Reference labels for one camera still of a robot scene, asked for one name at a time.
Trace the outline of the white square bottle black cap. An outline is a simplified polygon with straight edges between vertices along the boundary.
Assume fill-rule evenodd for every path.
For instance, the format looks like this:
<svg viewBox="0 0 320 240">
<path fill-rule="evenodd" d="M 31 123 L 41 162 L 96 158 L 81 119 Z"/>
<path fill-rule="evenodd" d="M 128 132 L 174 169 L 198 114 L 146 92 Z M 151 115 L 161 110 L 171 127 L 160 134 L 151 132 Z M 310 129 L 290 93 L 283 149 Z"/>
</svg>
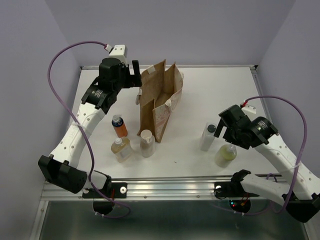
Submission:
<svg viewBox="0 0 320 240">
<path fill-rule="evenodd" d="M 207 152 L 210 149 L 215 139 L 214 134 L 216 132 L 216 129 L 217 129 L 217 126 L 214 123 L 208 122 L 206 124 L 199 142 L 199 148 L 201 151 Z"/>
</svg>

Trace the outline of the pink printed canvas bag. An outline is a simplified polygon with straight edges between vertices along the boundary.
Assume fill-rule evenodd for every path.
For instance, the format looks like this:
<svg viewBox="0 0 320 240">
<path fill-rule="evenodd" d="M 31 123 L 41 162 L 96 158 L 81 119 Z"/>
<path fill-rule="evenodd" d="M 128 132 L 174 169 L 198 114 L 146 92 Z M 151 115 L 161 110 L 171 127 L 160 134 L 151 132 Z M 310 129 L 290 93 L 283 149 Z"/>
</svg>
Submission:
<svg viewBox="0 0 320 240">
<path fill-rule="evenodd" d="M 174 63 L 166 68 L 166 60 L 151 65 L 141 73 L 142 86 L 136 96 L 140 108 L 140 127 L 149 130 L 160 143 L 171 113 L 179 104 L 184 85 L 184 75 Z"/>
</svg>

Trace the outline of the round yellow liquid bottle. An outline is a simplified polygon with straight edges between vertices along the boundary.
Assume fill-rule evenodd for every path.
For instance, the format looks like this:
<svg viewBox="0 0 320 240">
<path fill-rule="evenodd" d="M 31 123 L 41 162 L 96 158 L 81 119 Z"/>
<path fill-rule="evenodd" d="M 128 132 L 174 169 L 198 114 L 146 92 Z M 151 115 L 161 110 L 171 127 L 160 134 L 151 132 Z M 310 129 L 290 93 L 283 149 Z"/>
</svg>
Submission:
<svg viewBox="0 0 320 240">
<path fill-rule="evenodd" d="M 235 145 L 224 144 L 215 156 L 215 163 L 221 168 L 226 168 L 237 157 L 237 154 Z"/>
</svg>

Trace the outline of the beige pump bottle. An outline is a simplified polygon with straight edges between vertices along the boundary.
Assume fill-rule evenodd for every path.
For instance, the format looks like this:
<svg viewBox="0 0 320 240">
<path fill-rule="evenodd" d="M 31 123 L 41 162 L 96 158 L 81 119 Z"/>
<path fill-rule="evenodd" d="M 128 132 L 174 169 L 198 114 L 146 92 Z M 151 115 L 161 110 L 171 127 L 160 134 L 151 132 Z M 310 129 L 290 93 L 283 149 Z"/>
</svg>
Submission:
<svg viewBox="0 0 320 240">
<path fill-rule="evenodd" d="M 148 129 L 143 130 L 140 133 L 140 151 L 144 158 L 148 158 L 155 153 L 155 137 Z"/>
</svg>

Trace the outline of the clear amber liquid bottle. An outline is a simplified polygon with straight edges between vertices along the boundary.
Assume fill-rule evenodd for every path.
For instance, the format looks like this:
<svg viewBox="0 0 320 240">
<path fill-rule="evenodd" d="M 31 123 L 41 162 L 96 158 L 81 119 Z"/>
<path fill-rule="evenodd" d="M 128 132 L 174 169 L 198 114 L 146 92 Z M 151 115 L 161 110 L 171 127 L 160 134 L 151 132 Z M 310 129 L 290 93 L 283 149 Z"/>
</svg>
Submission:
<svg viewBox="0 0 320 240">
<path fill-rule="evenodd" d="M 128 160 L 134 153 L 130 140 L 125 136 L 114 140 L 111 145 L 111 151 L 120 163 Z"/>
</svg>

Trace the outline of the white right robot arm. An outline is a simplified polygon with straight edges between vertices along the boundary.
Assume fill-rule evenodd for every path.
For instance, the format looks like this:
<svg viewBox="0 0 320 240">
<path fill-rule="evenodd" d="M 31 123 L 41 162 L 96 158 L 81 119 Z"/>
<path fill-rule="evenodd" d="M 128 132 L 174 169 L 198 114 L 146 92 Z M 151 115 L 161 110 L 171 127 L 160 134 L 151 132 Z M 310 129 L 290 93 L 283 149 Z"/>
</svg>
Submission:
<svg viewBox="0 0 320 240">
<path fill-rule="evenodd" d="M 239 105 L 219 114 L 215 137 L 226 128 L 223 139 L 264 156 L 286 180 L 287 184 L 263 179 L 249 170 L 233 174 L 230 181 L 215 187 L 218 198 L 260 196 L 281 205 L 297 221 L 308 222 L 320 210 L 320 179 L 315 176 L 283 141 L 276 127 L 265 117 L 251 120 Z"/>
</svg>

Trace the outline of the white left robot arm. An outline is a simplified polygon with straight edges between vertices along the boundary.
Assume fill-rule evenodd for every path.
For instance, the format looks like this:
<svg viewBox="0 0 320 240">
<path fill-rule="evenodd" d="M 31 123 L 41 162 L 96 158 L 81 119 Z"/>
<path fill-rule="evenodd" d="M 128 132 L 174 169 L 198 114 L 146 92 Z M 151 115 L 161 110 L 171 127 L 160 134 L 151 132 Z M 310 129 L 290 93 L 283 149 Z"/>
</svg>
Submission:
<svg viewBox="0 0 320 240">
<path fill-rule="evenodd" d="M 58 146 L 42 155 L 38 166 L 47 182 L 77 194 L 89 182 L 88 174 L 78 169 L 86 140 L 116 102 L 122 89 L 141 87 L 142 80 L 138 60 L 129 66 L 119 59 L 107 57 L 98 68 L 98 76 L 81 98 L 76 116 Z"/>
</svg>

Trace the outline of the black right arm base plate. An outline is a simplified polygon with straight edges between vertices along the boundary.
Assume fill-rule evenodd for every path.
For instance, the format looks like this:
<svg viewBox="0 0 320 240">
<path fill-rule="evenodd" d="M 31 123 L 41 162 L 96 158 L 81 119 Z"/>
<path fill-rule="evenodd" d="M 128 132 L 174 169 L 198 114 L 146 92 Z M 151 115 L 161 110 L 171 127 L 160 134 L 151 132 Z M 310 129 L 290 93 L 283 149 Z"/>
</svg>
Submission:
<svg viewBox="0 0 320 240">
<path fill-rule="evenodd" d="M 241 198 L 247 197 L 247 193 L 239 182 L 220 181 L 214 183 L 215 195 L 219 198 Z"/>
</svg>

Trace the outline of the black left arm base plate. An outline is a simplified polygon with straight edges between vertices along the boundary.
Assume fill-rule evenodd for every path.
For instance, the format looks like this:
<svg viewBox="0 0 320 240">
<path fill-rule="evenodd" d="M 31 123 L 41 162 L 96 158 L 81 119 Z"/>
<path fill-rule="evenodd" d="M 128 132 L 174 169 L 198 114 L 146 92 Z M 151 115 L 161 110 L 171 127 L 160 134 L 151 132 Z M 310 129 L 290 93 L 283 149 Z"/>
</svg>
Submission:
<svg viewBox="0 0 320 240">
<path fill-rule="evenodd" d="M 125 199 L 127 197 L 128 184 L 126 182 L 112 182 L 104 186 L 99 191 L 110 199 Z M 82 193 L 83 199 L 103 199 L 103 197 L 93 188 Z"/>
</svg>

